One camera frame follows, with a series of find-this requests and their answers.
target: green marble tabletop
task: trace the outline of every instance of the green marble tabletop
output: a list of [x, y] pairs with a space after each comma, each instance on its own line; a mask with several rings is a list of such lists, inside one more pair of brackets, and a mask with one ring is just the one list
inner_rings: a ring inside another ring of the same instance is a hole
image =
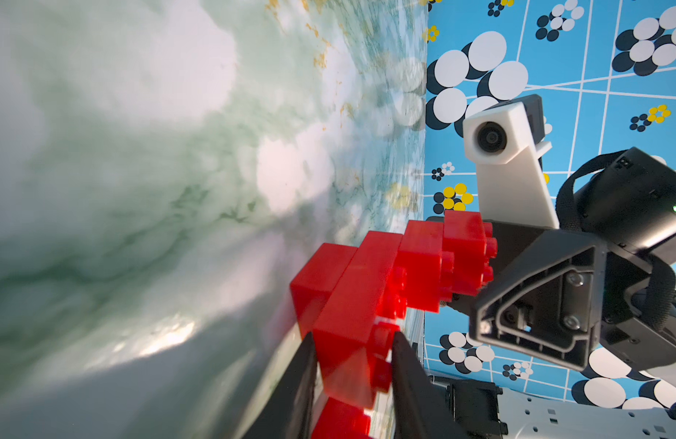
[[422, 218], [417, 0], [0, 0], [0, 439], [226, 438], [324, 241]]

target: red lego brick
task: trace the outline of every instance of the red lego brick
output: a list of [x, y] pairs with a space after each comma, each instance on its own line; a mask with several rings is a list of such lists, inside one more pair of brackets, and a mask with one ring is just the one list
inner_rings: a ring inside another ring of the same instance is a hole
[[406, 226], [395, 265], [406, 273], [401, 295], [411, 308], [439, 310], [442, 239], [443, 223], [409, 221]]
[[362, 409], [328, 398], [311, 439], [369, 439], [371, 419]]
[[372, 408], [384, 390], [385, 361], [370, 338], [388, 284], [398, 283], [389, 279], [401, 240], [367, 233], [313, 326], [326, 394], [357, 408]]
[[454, 257], [453, 293], [475, 296], [493, 279], [489, 259], [497, 255], [497, 240], [478, 212], [446, 211], [442, 248]]
[[357, 247], [323, 244], [291, 281], [291, 298], [301, 338], [313, 329], [333, 288], [357, 250]]

